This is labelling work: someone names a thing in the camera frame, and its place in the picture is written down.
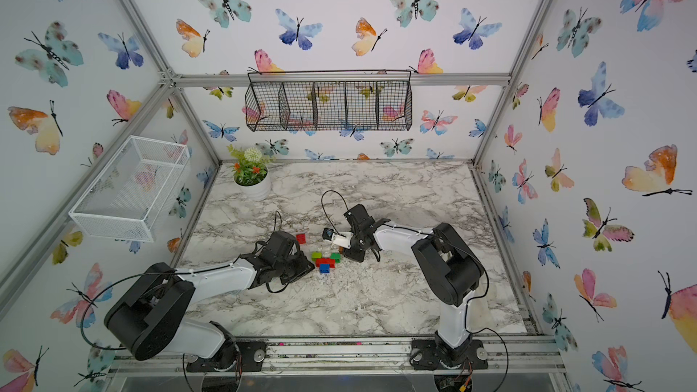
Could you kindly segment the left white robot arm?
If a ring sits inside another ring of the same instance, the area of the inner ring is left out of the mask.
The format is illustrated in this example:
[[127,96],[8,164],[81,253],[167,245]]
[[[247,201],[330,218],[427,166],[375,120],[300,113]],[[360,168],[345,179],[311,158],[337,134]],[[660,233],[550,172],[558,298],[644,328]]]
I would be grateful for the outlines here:
[[277,230],[235,261],[198,270],[152,265],[108,311],[105,326],[139,361],[180,353],[198,357],[212,370],[230,370],[241,359],[235,337],[215,321],[186,319],[188,308],[227,293],[269,290],[274,279],[287,288],[313,270],[296,237]]

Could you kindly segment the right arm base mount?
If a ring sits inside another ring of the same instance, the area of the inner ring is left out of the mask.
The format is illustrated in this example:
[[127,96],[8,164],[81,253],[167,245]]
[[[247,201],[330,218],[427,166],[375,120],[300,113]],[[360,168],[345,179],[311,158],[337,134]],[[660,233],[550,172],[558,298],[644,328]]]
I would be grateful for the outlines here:
[[452,348],[439,335],[435,335],[433,339],[411,341],[408,363],[415,370],[480,370],[488,369],[488,354],[479,339],[467,338],[461,345]]

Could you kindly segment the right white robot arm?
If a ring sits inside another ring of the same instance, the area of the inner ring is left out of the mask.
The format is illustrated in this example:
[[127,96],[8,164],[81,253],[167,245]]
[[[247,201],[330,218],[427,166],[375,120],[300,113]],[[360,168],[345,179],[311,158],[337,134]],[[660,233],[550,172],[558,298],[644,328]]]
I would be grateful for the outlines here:
[[468,304],[475,298],[486,270],[474,252],[448,223],[432,229],[416,229],[376,220],[358,204],[344,213],[350,225],[343,256],[363,262],[368,252],[376,259],[382,252],[413,257],[428,288],[439,299],[440,318],[436,337],[448,350],[462,350],[472,341],[468,330]]

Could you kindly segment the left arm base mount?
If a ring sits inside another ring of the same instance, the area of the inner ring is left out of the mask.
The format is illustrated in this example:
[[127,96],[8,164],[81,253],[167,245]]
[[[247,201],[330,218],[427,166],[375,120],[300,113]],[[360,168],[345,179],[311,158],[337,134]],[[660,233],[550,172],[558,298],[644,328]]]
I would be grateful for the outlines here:
[[261,372],[267,349],[267,343],[260,340],[224,343],[211,359],[199,358],[184,366],[188,373]]

